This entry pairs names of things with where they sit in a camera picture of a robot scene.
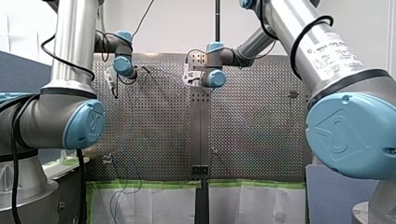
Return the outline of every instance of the robotic arm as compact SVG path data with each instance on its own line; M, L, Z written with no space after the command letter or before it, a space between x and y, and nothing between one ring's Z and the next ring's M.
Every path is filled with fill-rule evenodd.
M54 54L91 69L95 51L114 52L114 69L134 78L132 47L128 47L132 36L119 33L106 38L95 32L100 4L103 0L59 1ZM226 82L223 65L251 66L278 39L290 56L295 75L311 93L306 136L318 158L350 177L392 179L396 176L396 82L386 71L365 67L332 30L332 18L319 16L317 4L318 0L241 0L242 7L257 14L262 27L237 49L224 48L220 42L209 44L207 53L197 55L198 60L188 58L190 72L183 78L191 85L219 88ZM47 184L37 148L74 149L96 143L105 110L96 100L92 79L92 74L54 60L51 81L39 98L26 101L26 97L11 95L0 104L0 133L6 136L0 139L0 217L5 222L13 220L9 201L15 164L14 143L8 136L15 133L20 160L17 203L21 219L42 223L42 219L32 220L29 211L45 204L56 207L45 201L56 187ZM52 210L35 216L55 222Z
M332 17L318 14L318 1L240 2L257 14L262 27L237 49L209 44L201 85L221 87L226 82L223 65L251 66L275 38L311 94L306 137L315 155L342 175L394 178L396 82L388 72L367 68L358 60L332 30Z

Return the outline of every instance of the green tape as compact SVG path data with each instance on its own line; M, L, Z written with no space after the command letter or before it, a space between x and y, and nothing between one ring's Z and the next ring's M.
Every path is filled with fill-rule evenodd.
M56 161L50 161L50 162L45 163L43 166L50 166L50 165L53 165L55 163L59 164ZM76 165L76 164L78 164L78 159L77 158L68 159L68 160L65 160L65 161L62 162L62 165L66 165L66 166L72 166L72 165Z
M78 159L69 159L62 162L62 165L72 166L78 164Z
M276 182L263 180L210 180L210 188L262 187L271 189L305 189L304 182Z
M143 180L112 180L112 181L97 181L87 183L88 189L198 189L201 187L200 181L146 181Z

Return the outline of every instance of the metal bracket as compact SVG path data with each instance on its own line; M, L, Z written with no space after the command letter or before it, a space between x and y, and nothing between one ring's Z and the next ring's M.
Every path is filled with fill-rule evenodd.
M208 175L209 174L209 166L192 166L192 174L193 175Z

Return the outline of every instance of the gray wall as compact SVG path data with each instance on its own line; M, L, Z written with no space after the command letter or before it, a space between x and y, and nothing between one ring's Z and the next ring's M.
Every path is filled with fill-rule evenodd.
M0 51L0 92L40 93L50 81L50 66ZM60 149L41 149L41 163L55 161Z

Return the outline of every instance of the wire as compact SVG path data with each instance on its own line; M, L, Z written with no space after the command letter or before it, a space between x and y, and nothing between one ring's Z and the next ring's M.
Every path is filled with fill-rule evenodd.
M121 77L120 77L119 74L117 74L117 79L118 79L122 84L127 85L127 86L134 85L134 84L136 83L136 78L131 79L131 80L132 80L131 82L126 82L126 81L124 81L124 80L121 79Z
M103 49L103 51L102 51L102 61L106 63L108 61L109 56L110 56L110 42L108 41L108 38L107 38L105 33L103 33L102 31L99 31L99 30L96 30L96 32L101 34L102 38L103 38L102 39L102 49Z
M50 57L52 57L53 59L56 59L57 61L59 61L59 62L61 62L61 63L64 63L64 64L66 64L66 65L69 65L70 67L77 68L77 69L79 69L79 70L81 70L81 71L83 71L83 72L85 72L85 73L90 74L91 77L92 77L92 81L94 81L94 80L95 80L95 74L93 73L93 71L91 71L91 70L89 70L89 69L87 69L87 68L85 68L85 67L78 66L78 65L76 65L76 64L74 64L74 63L70 63L70 62L68 62L67 60L64 60L64 59L62 59L62 58L56 56L55 54L51 53L49 50L46 49L46 45L47 45L50 41L52 41L54 38L55 38L55 35L53 35L52 37L50 37L48 40L44 41L44 42L41 44L41 48L43 49L43 51L46 52Z
M265 32L266 35L268 35L269 37L273 38L274 40L279 40L279 39L277 38L276 35L271 34L271 33L267 30L267 28L265 27L264 18L262 17L262 1L263 1L263 0L260 0L260 6L259 6L259 20L260 20L260 25L262 26L262 29L264 30L264 32Z
M146 16L148 15L149 9L151 8L151 5L154 3L154 1L155 1L155 0L151 0L151 2L149 3L148 8L146 9L145 14L143 15L142 19L140 20L139 24L137 25L137 28L136 28L136 30L134 31L134 34L132 35L132 38L134 38L134 36L135 36L135 35L137 34L137 32L139 31L140 26L142 25L144 19L145 19Z
M21 117L27 106L37 97L38 95L32 95L21 107L21 110L18 112L15 119L12 121L12 129L11 129L11 150L12 150L12 159L14 165L14 179L12 183L12 195L11 195L11 209L12 216L16 224L21 224L21 219L18 214L17 207L17 197L18 197L18 185L20 178L20 165L18 159L18 150L17 150L17 141L15 140L15 135L19 131Z
M131 105L134 104L134 103L132 102L131 97L129 98L129 101L130 101L130 104L131 104ZM124 138L124 135L121 135L121 136L120 136L120 150L121 150L121 152L124 151L124 148L125 148L125 138ZM117 222L117 209L118 209L119 199L120 199L121 194L123 194L123 195L135 194L135 193L137 193L139 190L141 190L141 189L142 189L142 186L143 186L143 179L142 179L142 176L141 176L141 174L140 174L140 172L139 172L139 169L138 169L138 167L137 167L137 163L135 162L134 158L132 158L132 162L133 162L133 165L134 165L134 170L135 170L135 172L136 172L137 178L139 179L139 186L138 186L138 188L137 188L136 190L133 190L133 191L131 191L131 192L125 191L125 190L127 189L127 187L128 187L128 182L129 182L129 180L127 179L127 180L125 180L125 184L124 184L124 186L122 187L122 189L121 189L121 190L118 190L118 191L116 191L116 192L114 192L113 195L111 196L111 199L110 199L110 214L111 214L111 216L113 217L113 220L114 220L114 222L115 222L116 224L118 224L118 222ZM123 167L126 168L126 172L128 173L128 166L125 165L125 166L123 166ZM116 170L116 173L118 174L116 165L114 165L114 169ZM112 204L113 204L113 201L114 201L114 199L115 199L116 196L117 196L117 199L116 199L116 204L115 204L115 206L114 206L114 211L113 211L113 209L112 209Z
M277 42L274 41L272 47L271 47L265 54L260 55L260 56L257 56L256 58L249 58L249 57L246 57L245 55L241 54L241 52L239 52L239 54L240 54L243 58L245 58L245 59L247 59L247 60L249 60L249 61L254 61L254 60L261 59L261 58L265 58L266 56L268 56L268 55L273 51L273 49L275 48L276 43L277 43Z

